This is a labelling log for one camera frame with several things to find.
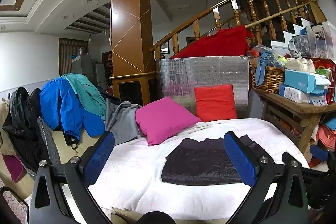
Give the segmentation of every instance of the wicker basket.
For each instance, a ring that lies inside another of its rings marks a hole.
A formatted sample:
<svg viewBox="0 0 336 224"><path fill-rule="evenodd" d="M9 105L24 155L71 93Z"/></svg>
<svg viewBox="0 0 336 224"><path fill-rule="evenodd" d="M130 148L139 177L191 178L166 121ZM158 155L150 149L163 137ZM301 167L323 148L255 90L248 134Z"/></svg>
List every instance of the wicker basket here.
<svg viewBox="0 0 336 224"><path fill-rule="evenodd" d="M279 83L284 81L285 70L266 66L265 80L260 86L255 85L255 71L256 65L250 65L252 76L252 87L255 90L262 90L270 93L279 93Z"/></svg>

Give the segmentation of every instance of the bolt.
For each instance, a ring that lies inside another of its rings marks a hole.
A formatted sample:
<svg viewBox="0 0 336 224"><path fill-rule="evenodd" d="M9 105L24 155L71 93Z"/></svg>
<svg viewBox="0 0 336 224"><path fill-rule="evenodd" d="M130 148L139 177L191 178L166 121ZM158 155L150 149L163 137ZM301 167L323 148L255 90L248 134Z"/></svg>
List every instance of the bolt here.
<svg viewBox="0 0 336 224"><path fill-rule="evenodd" d="M72 157L72 158L70 159L70 162L71 162L72 164L76 164L77 162L79 162L79 157L77 157L77 156Z"/></svg>
<svg viewBox="0 0 336 224"><path fill-rule="evenodd" d="M39 163L39 166L40 167L46 167L48 165L48 162L46 160L41 160L40 163Z"/></svg>
<svg viewBox="0 0 336 224"><path fill-rule="evenodd" d="M299 166L299 163L296 161L296 160L291 160L291 165L293 167L298 167Z"/></svg>
<svg viewBox="0 0 336 224"><path fill-rule="evenodd" d="M266 158L266 157L264 157L264 156L260 157L259 160L260 160L260 162L263 163L263 164L268 163L268 158Z"/></svg>

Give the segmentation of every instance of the table top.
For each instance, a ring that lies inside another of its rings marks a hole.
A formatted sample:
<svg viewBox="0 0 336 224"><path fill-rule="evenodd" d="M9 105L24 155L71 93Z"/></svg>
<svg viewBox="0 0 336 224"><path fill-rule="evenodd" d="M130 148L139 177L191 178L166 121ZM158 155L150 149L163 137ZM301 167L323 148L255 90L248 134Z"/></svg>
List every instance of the table top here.
<svg viewBox="0 0 336 224"><path fill-rule="evenodd" d="M315 106L313 104L307 103L295 103L294 101L282 97L276 93L267 93L261 90L254 90L256 94L261 97L270 100L283 108L286 108L289 111L293 111L299 114L313 114L313 113L326 113L336 111L336 103L326 106Z"/></svg>

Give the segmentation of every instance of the teal jacket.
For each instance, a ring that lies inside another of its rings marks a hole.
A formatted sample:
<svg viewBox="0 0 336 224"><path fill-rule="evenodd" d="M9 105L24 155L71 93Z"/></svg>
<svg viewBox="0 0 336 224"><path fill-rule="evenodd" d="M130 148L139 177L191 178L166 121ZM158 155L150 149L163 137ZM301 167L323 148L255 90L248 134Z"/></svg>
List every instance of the teal jacket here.
<svg viewBox="0 0 336 224"><path fill-rule="evenodd" d="M63 75L69 81L71 88L78 95L78 99L83 107L93 114L96 114L105 120L106 102L99 93L98 89L84 75L69 73Z"/></svg>

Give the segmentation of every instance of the floral patterned fabric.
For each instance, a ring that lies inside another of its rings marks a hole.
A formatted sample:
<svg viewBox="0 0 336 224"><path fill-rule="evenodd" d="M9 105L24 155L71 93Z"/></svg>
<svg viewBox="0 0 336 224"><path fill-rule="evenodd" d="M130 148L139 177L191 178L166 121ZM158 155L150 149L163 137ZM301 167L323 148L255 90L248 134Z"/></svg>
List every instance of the floral patterned fabric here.
<svg viewBox="0 0 336 224"><path fill-rule="evenodd" d="M0 179L0 188L3 187L3 186L5 186L5 184ZM16 215L17 219L22 224L24 224L25 219L26 219L26 215L27 215L26 208L23 205L21 205L21 203L9 191L4 192L3 197L5 198L9 207L12 209L12 211Z"/></svg>

